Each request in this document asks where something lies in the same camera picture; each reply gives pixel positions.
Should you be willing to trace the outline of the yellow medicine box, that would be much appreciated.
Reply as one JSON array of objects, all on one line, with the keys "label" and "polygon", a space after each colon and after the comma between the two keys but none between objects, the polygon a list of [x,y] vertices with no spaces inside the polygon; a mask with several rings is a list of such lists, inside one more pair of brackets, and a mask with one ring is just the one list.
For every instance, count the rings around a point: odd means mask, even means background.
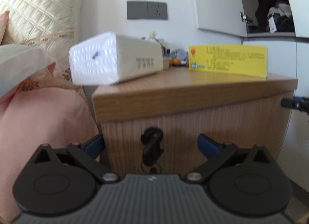
[{"label": "yellow medicine box", "polygon": [[267,48],[254,45],[192,45],[188,48],[191,71],[267,77]]}]

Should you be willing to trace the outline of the black drawer lock knob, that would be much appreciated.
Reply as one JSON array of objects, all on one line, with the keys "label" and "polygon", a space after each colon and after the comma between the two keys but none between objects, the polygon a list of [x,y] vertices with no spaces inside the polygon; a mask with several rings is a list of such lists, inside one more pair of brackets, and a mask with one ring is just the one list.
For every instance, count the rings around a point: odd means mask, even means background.
[{"label": "black drawer lock knob", "polygon": [[164,152],[160,147],[163,131],[157,127],[148,127],[142,132],[140,140],[144,145],[141,169],[146,174],[161,174],[162,167],[158,160]]}]

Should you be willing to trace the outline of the white tissue pack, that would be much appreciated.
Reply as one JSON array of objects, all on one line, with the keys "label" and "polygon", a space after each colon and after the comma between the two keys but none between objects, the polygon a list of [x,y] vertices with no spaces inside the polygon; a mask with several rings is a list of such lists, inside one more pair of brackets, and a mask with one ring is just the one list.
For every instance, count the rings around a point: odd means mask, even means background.
[{"label": "white tissue pack", "polygon": [[106,32],[69,50],[74,85],[112,85],[163,71],[161,46]]}]

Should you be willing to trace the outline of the white flower diffuser bottle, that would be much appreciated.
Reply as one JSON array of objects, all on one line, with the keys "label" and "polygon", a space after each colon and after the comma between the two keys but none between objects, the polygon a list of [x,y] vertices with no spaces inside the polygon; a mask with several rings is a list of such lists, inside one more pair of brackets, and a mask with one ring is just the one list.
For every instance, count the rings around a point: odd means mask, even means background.
[{"label": "white flower diffuser bottle", "polygon": [[155,31],[152,31],[152,32],[149,33],[149,35],[148,35],[148,40],[150,40],[150,41],[155,41],[155,42],[157,42],[158,44],[160,44],[161,46],[163,46],[162,40],[159,40],[159,39],[157,38],[157,33],[156,33]]}]

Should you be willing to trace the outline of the pink bed sheet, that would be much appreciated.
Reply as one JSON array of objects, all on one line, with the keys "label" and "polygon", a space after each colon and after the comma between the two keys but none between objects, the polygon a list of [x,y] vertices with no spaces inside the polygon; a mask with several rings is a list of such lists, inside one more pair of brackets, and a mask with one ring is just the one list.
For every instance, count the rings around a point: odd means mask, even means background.
[{"label": "pink bed sheet", "polygon": [[23,91],[27,81],[1,96],[1,218],[12,221],[19,215],[13,184],[41,144],[64,148],[84,143],[98,134],[85,100],[61,78],[58,65],[38,73],[48,85]]}]

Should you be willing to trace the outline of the wooden nightstand drawer front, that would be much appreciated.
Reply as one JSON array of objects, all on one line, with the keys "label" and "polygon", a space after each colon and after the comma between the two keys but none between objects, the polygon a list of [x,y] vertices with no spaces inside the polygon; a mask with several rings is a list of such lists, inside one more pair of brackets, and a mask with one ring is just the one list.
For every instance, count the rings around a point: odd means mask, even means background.
[{"label": "wooden nightstand drawer front", "polygon": [[121,177],[142,173],[144,146],[140,136],[152,126],[163,130],[164,152],[158,160],[163,173],[186,175],[206,161],[197,148],[199,134],[220,143],[232,142],[240,148],[261,144],[277,158],[291,113],[281,107],[281,100],[292,96],[293,92],[288,92],[198,111],[103,123],[110,165]]}]

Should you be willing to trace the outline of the pastel striped pillow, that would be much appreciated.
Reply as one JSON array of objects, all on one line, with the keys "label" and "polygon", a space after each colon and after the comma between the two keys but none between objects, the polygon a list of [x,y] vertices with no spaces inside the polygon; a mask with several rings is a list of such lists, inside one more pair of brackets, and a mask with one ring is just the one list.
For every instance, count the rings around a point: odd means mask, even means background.
[{"label": "pastel striped pillow", "polygon": [[54,71],[56,60],[37,46],[7,44],[1,46],[1,98],[17,90],[32,74],[49,68]]}]

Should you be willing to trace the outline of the orange fruit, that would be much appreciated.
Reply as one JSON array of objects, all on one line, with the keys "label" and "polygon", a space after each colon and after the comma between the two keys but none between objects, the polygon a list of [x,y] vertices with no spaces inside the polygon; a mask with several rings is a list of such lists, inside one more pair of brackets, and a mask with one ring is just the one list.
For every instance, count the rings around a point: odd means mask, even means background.
[{"label": "orange fruit", "polygon": [[180,60],[178,58],[174,58],[172,60],[169,61],[169,66],[173,66],[173,67],[182,67],[182,66],[187,66],[188,65],[188,61],[187,60]]}]

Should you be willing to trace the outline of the dark clothes in wardrobe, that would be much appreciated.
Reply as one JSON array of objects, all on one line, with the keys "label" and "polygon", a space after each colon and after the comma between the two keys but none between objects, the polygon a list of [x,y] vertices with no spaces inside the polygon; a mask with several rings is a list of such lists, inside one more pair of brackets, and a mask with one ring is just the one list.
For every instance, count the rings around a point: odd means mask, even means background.
[{"label": "dark clothes in wardrobe", "polygon": [[277,32],[294,32],[294,22],[289,0],[258,0],[255,11],[257,25],[250,25],[250,33],[270,32],[273,21]]}]

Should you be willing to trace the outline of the wooden nightstand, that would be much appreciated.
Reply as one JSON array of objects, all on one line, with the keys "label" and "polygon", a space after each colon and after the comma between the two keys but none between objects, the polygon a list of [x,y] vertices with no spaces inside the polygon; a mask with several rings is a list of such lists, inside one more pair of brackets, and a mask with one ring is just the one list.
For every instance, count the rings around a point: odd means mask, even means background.
[{"label": "wooden nightstand", "polygon": [[278,74],[262,79],[174,67],[117,85],[102,85],[92,99],[101,126],[253,101],[296,89],[295,78]]}]

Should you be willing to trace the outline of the white wardrobe door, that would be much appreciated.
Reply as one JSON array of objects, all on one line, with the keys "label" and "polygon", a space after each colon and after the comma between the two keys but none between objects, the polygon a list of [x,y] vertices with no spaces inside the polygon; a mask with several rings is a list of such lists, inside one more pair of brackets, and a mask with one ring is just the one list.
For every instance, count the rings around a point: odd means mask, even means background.
[{"label": "white wardrobe door", "polygon": [[247,36],[242,0],[194,0],[194,6],[199,30]]}]

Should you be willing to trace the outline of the cream quilted headboard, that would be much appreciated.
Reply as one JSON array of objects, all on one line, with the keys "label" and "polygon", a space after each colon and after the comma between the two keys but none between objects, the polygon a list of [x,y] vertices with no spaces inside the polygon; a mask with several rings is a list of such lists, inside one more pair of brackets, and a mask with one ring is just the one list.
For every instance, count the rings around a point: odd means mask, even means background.
[{"label": "cream quilted headboard", "polygon": [[81,0],[1,0],[8,11],[3,44],[38,46],[50,53],[71,81],[69,50],[79,39]]}]

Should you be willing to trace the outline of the beige shallow dish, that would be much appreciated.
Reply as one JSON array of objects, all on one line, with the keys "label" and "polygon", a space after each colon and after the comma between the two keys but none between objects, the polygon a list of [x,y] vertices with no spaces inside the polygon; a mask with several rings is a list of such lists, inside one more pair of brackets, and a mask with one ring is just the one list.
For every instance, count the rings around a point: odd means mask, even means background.
[{"label": "beige shallow dish", "polygon": [[167,70],[170,66],[170,59],[169,58],[163,58],[163,69]]}]

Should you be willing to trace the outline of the metal door hinge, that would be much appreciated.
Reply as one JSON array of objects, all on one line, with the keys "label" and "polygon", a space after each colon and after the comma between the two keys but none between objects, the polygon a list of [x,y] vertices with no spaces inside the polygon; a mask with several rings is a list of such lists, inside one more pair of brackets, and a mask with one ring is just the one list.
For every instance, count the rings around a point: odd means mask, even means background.
[{"label": "metal door hinge", "polygon": [[241,12],[240,15],[241,15],[241,21],[242,22],[245,22],[246,24],[252,24],[253,23],[253,19],[251,19],[250,17],[245,15],[243,12]]}]

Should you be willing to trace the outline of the grey wall socket panel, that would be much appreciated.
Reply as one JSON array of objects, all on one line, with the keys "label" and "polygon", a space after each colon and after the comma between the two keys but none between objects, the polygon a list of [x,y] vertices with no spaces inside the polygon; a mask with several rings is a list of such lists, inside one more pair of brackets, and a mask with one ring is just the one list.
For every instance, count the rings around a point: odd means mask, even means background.
[{"label": "grey wall socket panel", "polygon": [[127,1],[128,20],[167,20],[167,3],[156,1]]}]

